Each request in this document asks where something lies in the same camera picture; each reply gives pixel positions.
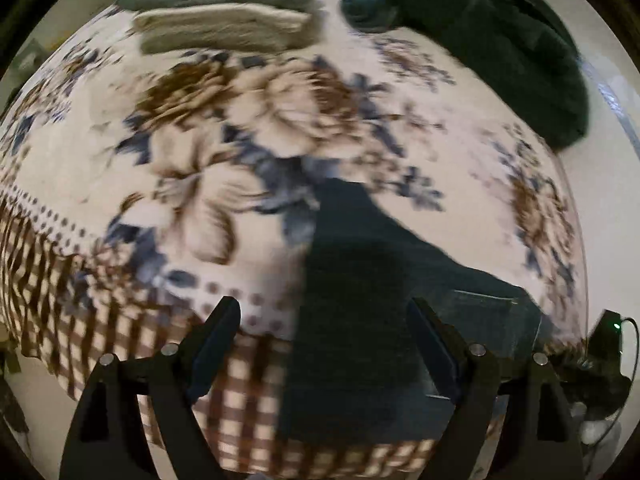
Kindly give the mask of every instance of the stack of folded towels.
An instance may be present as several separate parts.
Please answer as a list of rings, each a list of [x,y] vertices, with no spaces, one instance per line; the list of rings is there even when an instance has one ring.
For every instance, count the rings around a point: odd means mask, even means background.
[[[211,47],[282,52],[313,43],[316,0],[118,0],[146,54]]]

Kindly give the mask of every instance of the black cloth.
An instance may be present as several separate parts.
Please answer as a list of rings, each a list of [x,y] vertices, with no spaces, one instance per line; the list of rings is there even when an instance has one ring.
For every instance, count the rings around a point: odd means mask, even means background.
[[[406,25],[474,70],[555,149],[586,134],[588,96],[577,49],[543,0],[343,0],[364,32]]]

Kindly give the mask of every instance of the cable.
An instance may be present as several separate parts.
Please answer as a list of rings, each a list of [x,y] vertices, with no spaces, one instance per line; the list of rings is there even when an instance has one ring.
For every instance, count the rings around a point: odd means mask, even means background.
[[[591,472],[591,468],[593,467],[593,462],[594,462],[594,460],[596,458],[596,451],[598,449],[598,446],[606,438],[606,436],[609,434],[609,431],[611,431],[612,428],[616,425],[616,422],[618,421],[618,419],[620,418],[620,415],[622,414],[622,410],[625,409],[626,402],[629,400],[629,396],[631,395],[631,388],[633,387],[634,381],[636,380],[636,372],[638,371],[638,358],[640,358],[640,332],[638,332],[638,324],[636,323],[635,319],[633,319],[631,317],[625,317],[620,322],[620,325],[622,325],[625,321],[628,321],[629,323],[631,323],[634,326],[634,328],[636,329],[636,362],[634,363],[634,371],[631,373],[631,387],[629,388],[629,393],[626,394],[625,403],[622,405],[622,407],[616,413],[616,416],[613,419],[613,422],[611,423],[611,425],[600,436],[600,438],[598,440],[596,440],[596,442],[591,444],[591,459],[589,460],[589,465],[587,466],[587,469],[585,469],[585,471],[584,471],[585,477],[588,476],[589,473]]]

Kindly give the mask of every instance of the checkered fabric border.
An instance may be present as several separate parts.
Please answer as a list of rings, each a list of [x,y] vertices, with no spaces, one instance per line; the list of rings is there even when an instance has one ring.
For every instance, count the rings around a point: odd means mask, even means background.
[[[7,196],[0,198],[0,236],[0,316],[20,340],[22,353],[40,358],[75,400],[105,352],[121,360],[147,357],[166,342],[180,342],[201,323],[193,314],[173,317],[163,326],[155,311],[127,317],[115,305],[69,316],[60,298],[68,292],[82,256],[61,256],[56,243],[36,234],[15,199]],[[273,336],[238,333],[211,390],[194,406],[196,420],[224,469],[320,479],[385,477],[423,468],[433,440],[329,449],[277,439],[289,350],[289,343]],[[140,411],[146,436],[162,446],[146,397],[140,397]]]

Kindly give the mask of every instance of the blue flower pattern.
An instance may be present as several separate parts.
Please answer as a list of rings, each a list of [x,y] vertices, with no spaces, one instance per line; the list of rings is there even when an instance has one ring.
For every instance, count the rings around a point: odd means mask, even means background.
[[[216,60],[224,64],[229,55],[226,52],[193,50],[186,52],[183,57],[190,58],[189,63]],[[260,56],[250,56],[240,59],[239,64],[242,70],[247,70],[264,67],[267,62]],[[318,69],[332,70],[322,57],[316,57],[314,66]],[[357,115],[368,125],[370,135],[377,139],[392,157],[404,159],[404,147],[391,133],[389,118],[376,105],[376,98],[390,92],[390,88],[385,84],[372,84],[365,75],[359,73],[353,75],[348,88],[351,89]],[[223,110],[217,113],[218,119],[225,119]],[[136,154],[136,165],[149,164],[152,161],[150,139],[153,132],[146,130],[144,123],[145,118],[138,112],[128,116],[124,125],[132,135],[114,148],[116,154]],[[287,245],[311,243],[319,206],[316,200],[317,186],[328,178],[339,178],[341,160],[311,154],[279,157],[258,144],[253,132],[226,122],[222,126],[222,142],[235,147],[233,162],[250,168],[266,190],[265,197],[254,206],[254,211],[263,215],[281,216],[282,236]],[[416,209],[444,211],[444,194],[435,189],[432,180],[421,174],[420,169],[415,166],[406,167],[398,180],[391,179],[382,184],[385,189],[411,200]],[[184,307],[185,301],[170,293],[167,285],[172,289],[193,288],[197,284],[197,278],[180,269],[165,271],[168,261],[158,250],[155,229],[124,224],[122,215],[119,214],[108,226],[104,243],[112,247],[118,244],[133,245],[127,269],[137,284],[148,290],[150,302],[159,301],[169,309]],[[84,295],[80,295],[80,306],[91,308],[91,300],[86,293],[87,276],[87,272],[83,270],[78,272],[74,279],[76,291],[84,291]]]
[[[43,78],[24,96],[7,127],[9,131],[16,124],[9,140],[12,156],[17,155],[36,120],[47,124],[57,123],[66,117],[71,110],[69,97],[76,84],[100,63],[100,51],[97,49],[73,48],[63,58],[63,65],[58,70],[64,74],[62,81]]]

